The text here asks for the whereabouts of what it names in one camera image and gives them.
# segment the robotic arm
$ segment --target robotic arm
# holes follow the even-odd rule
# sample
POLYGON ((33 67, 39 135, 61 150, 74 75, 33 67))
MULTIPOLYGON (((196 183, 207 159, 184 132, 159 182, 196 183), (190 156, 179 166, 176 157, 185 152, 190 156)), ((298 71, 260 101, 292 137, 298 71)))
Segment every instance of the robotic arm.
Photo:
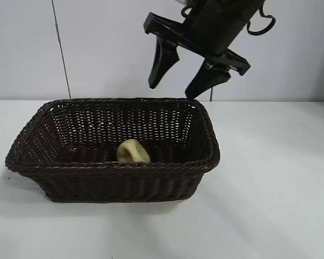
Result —
POLYGON ((178 23, 150 13, 144 23, 146 33, 156 35, 157 46, 153 68, 148 82, 154 89, 165 73, 179 61, 177 46, 184 47, 203 56, 204 62, 185 93, 194 99, 206 90, 227 82, 229 70, 243 76, 250 68, 247 60, 228 47, 247 25, 251 35, 261 35, 269 31, 276 20, 265 15, 265 0, 177 0, 185 5, 181 15, 185 18, 178 23), (249 20, 259 10, 262 17, 270 18, 270 25, 262 31, 249 30, 249 20))

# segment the woven texture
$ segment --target woven texture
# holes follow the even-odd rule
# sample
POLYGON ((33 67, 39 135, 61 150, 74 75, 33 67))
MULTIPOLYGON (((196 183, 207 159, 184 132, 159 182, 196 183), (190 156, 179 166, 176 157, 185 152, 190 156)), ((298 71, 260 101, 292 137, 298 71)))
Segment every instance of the woven texture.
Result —
POLYGON ((189 198, 220 160, 211 121, 186 99, 72 99, 43 105, 14 141, 6 166, 57 202, 189 198), (151 163, 119 163, 137 139, 151 163))

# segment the dark brown wicker basket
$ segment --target dark brown wicker basket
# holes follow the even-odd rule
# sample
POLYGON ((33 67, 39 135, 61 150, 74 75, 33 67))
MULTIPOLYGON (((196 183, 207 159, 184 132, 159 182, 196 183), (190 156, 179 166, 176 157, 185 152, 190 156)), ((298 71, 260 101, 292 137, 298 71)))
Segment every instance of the dark brown wicker basket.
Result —
POLYGON ((207 112, 186 99, 72 99, 43 105, 13 143, 6 166, 57 202, 186 199, 220 160, 207 112), (151 163, 118 163, 137 139, 151 163))

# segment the white table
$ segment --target white table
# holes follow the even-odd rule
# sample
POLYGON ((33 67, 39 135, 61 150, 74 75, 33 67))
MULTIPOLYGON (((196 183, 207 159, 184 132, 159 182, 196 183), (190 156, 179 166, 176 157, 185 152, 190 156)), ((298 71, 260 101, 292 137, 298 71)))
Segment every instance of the white table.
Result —
POLYGON ((183 202, 58 204, 4 159, 44 101, 0 101, 0 259, 323 259, 324 103, 204 103, 221 163, 183 202))

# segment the yellow object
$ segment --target yellow object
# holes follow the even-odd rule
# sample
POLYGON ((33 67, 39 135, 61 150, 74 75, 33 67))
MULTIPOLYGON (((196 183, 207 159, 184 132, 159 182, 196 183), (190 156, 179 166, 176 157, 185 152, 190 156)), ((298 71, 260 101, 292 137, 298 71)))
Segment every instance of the yellow object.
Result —
POLYGON ((117 150, 117 159, 119 162, 150 163, 149 154, 136 139, 128 139, 120 144, 117 150))

